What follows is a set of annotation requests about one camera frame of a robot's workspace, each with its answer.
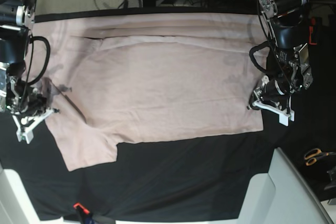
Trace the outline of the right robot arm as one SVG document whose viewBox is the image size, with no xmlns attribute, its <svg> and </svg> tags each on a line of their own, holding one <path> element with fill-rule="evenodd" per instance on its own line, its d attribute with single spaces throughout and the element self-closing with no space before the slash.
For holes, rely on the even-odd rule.
<svg viewBox="0 0 336 224">
<path fill-rule="evenodd" d="M 30 143 L 33 130 L 59 110 L 51 107 L 51 96 L 56 89 L 43 76 L 47 70 L 51 47 L 42 36 L 33 36 L 37 0 L 1 0 L 1 112 L 11 114 L 18 140 Z M 31 65 L 25 58 L 34 51 L 34 43 L 46 46 L 46 57 L 41 72 L 29 80 Z"/>
</svg>

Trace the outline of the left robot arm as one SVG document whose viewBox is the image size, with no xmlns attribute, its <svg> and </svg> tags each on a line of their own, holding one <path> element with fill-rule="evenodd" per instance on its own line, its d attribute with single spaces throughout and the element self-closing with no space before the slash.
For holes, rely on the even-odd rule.
<svg viewBox="0 0 336 224">
<path fill-rule="evenodd" d="M 264 75 L 254 87 L 248 108 L 278 115 L 279 123 L 294 121 L 291 98 L 313 83 L 309 46 L 316 45 L 318 23 L 309 18 L 309 0 L 257 0 L 257 15 L 266 41 L 249 56 Z"/>
</svg>

